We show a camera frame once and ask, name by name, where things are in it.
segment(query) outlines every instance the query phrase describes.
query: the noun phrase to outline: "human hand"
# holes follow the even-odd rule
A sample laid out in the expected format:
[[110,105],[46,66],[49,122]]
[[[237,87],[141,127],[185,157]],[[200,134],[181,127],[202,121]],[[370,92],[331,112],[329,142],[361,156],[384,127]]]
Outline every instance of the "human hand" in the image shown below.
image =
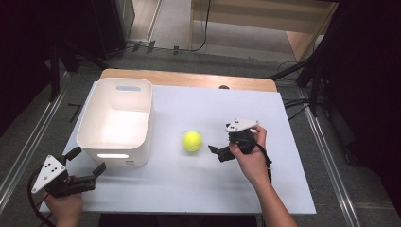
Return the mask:
[[[261,126],[255,126],[253,129],[256,130],[256,143],[266,149],[267,131]],[[243,154],[237,144],[230,143],[229,148],[238,160],[245,177],[251,182],[253,187],[270,182],[265,155],[258,147],[255,147],[250,154]]]
[[80,193],[68,197],[54,198],[45,192],[44,197],[47,207],[57,220],[58,227],[78,226],[83,207]]

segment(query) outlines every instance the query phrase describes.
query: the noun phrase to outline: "gray floor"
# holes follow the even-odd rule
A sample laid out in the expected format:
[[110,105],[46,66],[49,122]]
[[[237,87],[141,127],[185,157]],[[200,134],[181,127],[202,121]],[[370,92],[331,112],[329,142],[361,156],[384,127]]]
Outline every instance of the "gray floor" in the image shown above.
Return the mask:
[[[157,32],[155,30],[153,38],[157,38]],[[159,37],[155,39],[157,44],[161,44],[165,40],[163,36]],[[153,50],[153,52],[147,53],[147,49],[142,47],[136,52],[127,50],[119,53],[106,62],[111,67],[121,69],[165,70],[234,77],[267,78],[275,74],[279,67],[280,70],[283,70],[290,66],[290,63],[280,65],[280,62],[291,61],[291,56],[283,58],[290,52],[288,42],[277,37],[276,39],[279,40],[278,43],[281,45],[275,45],[275,51],[267,51],[269,52],[268,60],[260,60],[257,57],[251,57],[249,54],[238,56],[236,51],[230,51],[230,48],[226,48],[224,51],[227,52],[223,51],[221,54],[218,52],[208,54],[180,52],[174,56],[169,50]],[[69,82],[65,95],[40,143],[34,148],[34,153],[29,158],[30,161],[21,176],[21,180],[15,185],[4,207],[0,216],[0,226],[39,226],[40,224],[27,203],[26,183],[33,169],[36,169],[41,164],[47,154],[61,155],[76,122],[76,119],[73,118],[76,107],[69,104],[83,104],[92,83],[98,80],[101,74],[101,70],[88,61],[81,61],[80,64],[81,67],[76,74],[69,74],[70,79],[67,80]],[[296,77],[297,75],[293,74],[277,81],[278,90],[283,98],[300,97],[299,88],[294,86],[293,82]],[[48,105],[49,94],[50,88],[47,87],[16,119],[8,131],[0,137],[1,182],[6,179],[14,161],[23,150],[29,135],[40,120],[44,109]],[[301,108],[300,106],[288,109],[288,116],[294,115]],[[330,153],[339,169],[347,192],[356,207],[361,226],[401,226],[400,217],[397,216],[393,209],[380,183],[380,179],[368,168],[353,167],[346,164],[343,147],[331,123],[323,116],[321,111],[318,111],[318,114],[318,121],[322,126],[324,138],[330,147]],[[318,212],[317,215],[313,216],[295,216],[296,221],[300,226],[347,226],[339,199],[323,163],[321,151],[317,146],[315,136],[306,117],[306,112],[294,117],[290,121],[290,126]],[[84,214],[81,226],[96,226],[98,216],[99,214]]]
[[131,0],[135,11],[135,20],[129,37],[131,41],[146,41],[151,35],[158,14],[160,0]]
[[[190,0],[162,0],[150,40],[156,47],[187,49],[190,43]],[[205,23],[194,22],[192,48],[204,40]],[[208,23],[207,43],[199,52],[260,61],[294,61],[286,33],[266,28]]]

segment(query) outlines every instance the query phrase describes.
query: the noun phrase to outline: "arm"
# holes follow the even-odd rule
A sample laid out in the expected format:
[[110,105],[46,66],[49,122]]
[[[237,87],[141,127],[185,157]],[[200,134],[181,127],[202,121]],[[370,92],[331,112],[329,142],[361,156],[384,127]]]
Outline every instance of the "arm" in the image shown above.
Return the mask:
[[54,198],[44,193],[47,207],[57,220],[57,227],[77,227],[82,212],[82,196],[80,194],[68,197]]
[[[257,135],[256,142],[266,148],[266,130],[260,126],[256,126],[254,129]],[[269,181],[266,160],[262,151],[255,147],[251,154],[245,155],[237,144],[229,144],[229,147],[238,160],[245,177],[256,191],[266,225],[270,227],[297,226]]]

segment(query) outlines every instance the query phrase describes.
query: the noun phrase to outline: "strap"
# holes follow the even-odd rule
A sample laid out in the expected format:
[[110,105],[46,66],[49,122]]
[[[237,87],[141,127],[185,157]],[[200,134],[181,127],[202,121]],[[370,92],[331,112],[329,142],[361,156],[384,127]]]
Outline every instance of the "strap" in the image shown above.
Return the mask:
[[271,182],[271,163],[272,161],[269,159],[268,153],[266,152],[266,150],[260,146],[259,144],[256,144],[256,146],[260,149],[260,151],[262,151],[262,153],[265,155],[265,159],[266,159],[266,166],[268,167],[268,175],[269,175],[269,180]]

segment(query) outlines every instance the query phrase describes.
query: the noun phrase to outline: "wrist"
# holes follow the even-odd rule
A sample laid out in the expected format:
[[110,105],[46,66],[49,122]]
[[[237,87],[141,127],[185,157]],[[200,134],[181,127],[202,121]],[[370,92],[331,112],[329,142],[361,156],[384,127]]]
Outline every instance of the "wrist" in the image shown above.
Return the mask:
[[252,181],[252,185],[257,194],[272,188],[269,177],[259,177]]
[[78,227],[79,218],[57,220],[57,227]]

